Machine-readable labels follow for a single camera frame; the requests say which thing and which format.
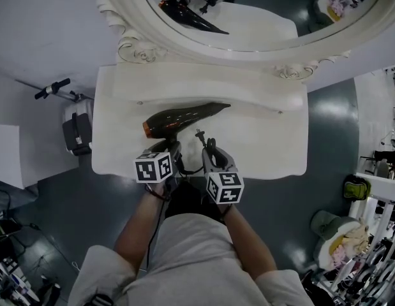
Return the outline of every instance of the white wall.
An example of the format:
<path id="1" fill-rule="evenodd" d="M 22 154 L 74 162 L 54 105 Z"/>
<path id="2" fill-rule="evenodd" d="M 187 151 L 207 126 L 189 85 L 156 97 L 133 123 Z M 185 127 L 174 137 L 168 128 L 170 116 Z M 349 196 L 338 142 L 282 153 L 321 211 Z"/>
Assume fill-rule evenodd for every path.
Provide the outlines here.
<path id="1" fill-rule="evenodd" d="M 355 77 L 359 156 L 371 157 L 374 150 L 392 150 L 391 139 L 395 139 L 395 89 L 392 78 L 393 75 L 387 75 L 382 70 Z M 371 161 L 359 159 L 358 172 L 373 168 Z"/>
<path id="2" fill-rule="evenodd" d="M 44 87 L 93 89 L 98 67 L 115 63 L 117 37 L 95 0 L 0 0 L 0 72 Z"/>
<path id="3" fill-rule="evenodd" d="M 395 64 L 395 23 L 381 35 L 352 50 L 348 59 L 324 61 L 306 82 L 308 92 Z"/>
<path id="4" fill-rule="evenodd" d="M 36 93 L 0 75 L 0 125 L 7 125 L 0 126 L 0 180 L 19 188 L 78 166 L 62 130 L 64 106 L 70 102 L 55 96 L 35 100 Z"/>

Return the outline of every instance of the ornate mirror frame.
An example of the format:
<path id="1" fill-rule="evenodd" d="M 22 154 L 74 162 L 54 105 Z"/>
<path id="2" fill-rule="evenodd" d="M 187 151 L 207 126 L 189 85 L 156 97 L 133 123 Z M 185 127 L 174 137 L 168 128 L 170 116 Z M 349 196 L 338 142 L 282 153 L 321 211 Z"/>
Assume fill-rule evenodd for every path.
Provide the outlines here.
<path id="1" fill-rule="evenodd" d="M 245 52 L 210 47 L 200 43 L 197 34 L 188 33 L 186 37 L 182 34 L 185 28 L 163 12 L 158 15 L 158 6 L 150 1 L 110 0 L 131 27 L 126 43 L 138 50 L 148 49 L 146 59 L 135 58 L 132 62 L 153 62 L 169 51 L 199 63 L 266 69 L 281 78 L 299 80 L 312 75 L 321 60 L 346 56 L 349 50 L 379 35 L 395 21 L 395 0 L 365 0 L 349 16 L 325 29 L 270 43 L 266 51 Z"/>

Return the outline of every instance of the black hair dryer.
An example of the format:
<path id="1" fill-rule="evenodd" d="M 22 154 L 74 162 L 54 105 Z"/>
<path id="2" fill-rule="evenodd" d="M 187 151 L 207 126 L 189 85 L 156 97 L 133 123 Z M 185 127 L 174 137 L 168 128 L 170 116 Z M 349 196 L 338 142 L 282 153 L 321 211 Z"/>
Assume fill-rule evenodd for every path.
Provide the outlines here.
<path id="1" fill-rule="evenodd" d="M 148 118 L 143 123 L 144 131 L 148 138 L 175 140 L 177 133 L 184 128 L 230 106 L 226 103 L 210 102 L 191 108 L 165 110 Z"/>

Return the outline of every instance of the cable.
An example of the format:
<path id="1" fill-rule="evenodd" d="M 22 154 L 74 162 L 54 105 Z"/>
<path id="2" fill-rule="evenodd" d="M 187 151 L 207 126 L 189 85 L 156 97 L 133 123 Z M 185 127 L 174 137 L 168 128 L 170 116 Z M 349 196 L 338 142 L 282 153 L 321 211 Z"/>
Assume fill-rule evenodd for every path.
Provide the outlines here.
<path id="1" fill-rule="evenodd" d="M 387 133 L 386 136 L 384 136 L 381 140 L 380 143 L 382 143 L 392 132 L 394 131 L 394 127 Z"/>
<path id="2" fill-rule="evenodd" d="M 10 194 L 9 194 L 8 192 L 6 192 L 6 191 L 4 191 L 4 190 L 2 190 L 2 189 L 0 189 L 0 193 L 4 193 L 4 194 L 6 194 L 7 197 L 8 197 L 7 209 L 6 209 L 6 213 L 7 213 L 7 212 L 9 211 L 9 209 L 10 209 L 11 196 L 10 196 Z"/>
<path id="3" fill-rule="evenodd" d="M 151 251 L 151 245 L 152 245 L 152 241 L 153 241 L 154 236 L 156 236 L 156 234 L 158 232 L 159 223 L 160 223 L 161 215 L 163 213 L 164 206 L 165 206 L 165 201 L 163 201 L 163 203 L 161 204 L 159 217 L 158 217 L 158 223 L 156 223 L 156 227 L 154 229 L 154 233 L 152 235 L 152 238 L 149 241 L 149 245 L 147 245 L 146 268 L 149 268 L 149 255 L 150 255 L 150 251 Z"/>
<path id="4" fill-rule="evenodd" d="M 167 198 L 165 198 L 164 196 L 159 195 L 156 191 L 154 191 L 154 190 L 152 189 L 152 187 L 151 187 L 149 184 L 145 184 L 145 190 L 146 190 L 150 195 L 153 195 L 154 197 L 159 198 L 159 200 L 168 201 Z"/>
<path id="5" fill-rule="evenodd" d="M 232 207 L 233 205 L 234 205 L 234 204 L 229 204 L 229 206 L 224 210 L 224 212 L 221 213 L 221 218 L 222 218 L 222 219 L 224 219 L 224 217 L 227 215 L 227 213 L 230 211 L 230 209 L 231 209 L 231 207 Z"/>
<path id="6" fill-rule="evenodd" d="M 26 277 L 27 274 L 30 274 L 32 271 L 34 271 L 34 275 L 36 275 L 36 271 L 37 269 L 39 269 L 41 267 L 41 261 L 46 262 L 47 266 L 49 267 L 49 263 L 45 260 L 44 255 L 40 256 L 39 259 L 37 259 L 33 265 L 31 266 L 31 268 L 29 268 L 27 271 L 24 272 L 24 277 Z"/>
<path id="7" fill-rule="evenodd" d="M 52 247 L 54 247 L 54 249 L 63 257 L 63 259 L 65 260 L 65 262 L 67 262 L 68 265 L 74 269 L 74 272 L 77 271 L 77 269 L 72 265 L 72 262 L 70 262 L 70 261 L 68 260 L 68 258 L 63 254 L 63 252 L 61 252 L 60 248 L 58 248 L 57 244 L 56 244 L 55 242 L 52 242 L 51 239 L 49 239 L 48 236 L 44 233 L 44 231 L 41 230 L 39 226 L 37 226 L 37 224 L 30 223 L 30 224 L 28 224 L 28 225 L 23 225 L 23 226 L 30 227 L 30 228 L 32 228 L 32 229 L 34 229 L 34 230 L 39 231 L 39 232 L 44 236 L 44 238 L 47 239 L 47 241 L 50 243 L 50 245 L 51 245 Z"/>
<path id="8" fill-rule="evenodd" d="M 198 173 L 200 171 L 203 170 L 203 166 L 201 166 L 201 168 L 197 169 L 196 171 L 188 171 L 188 170 L 184 170 L 184 172 L 186 172 L 187 175 L 194 175 L 195 173 Z"/>

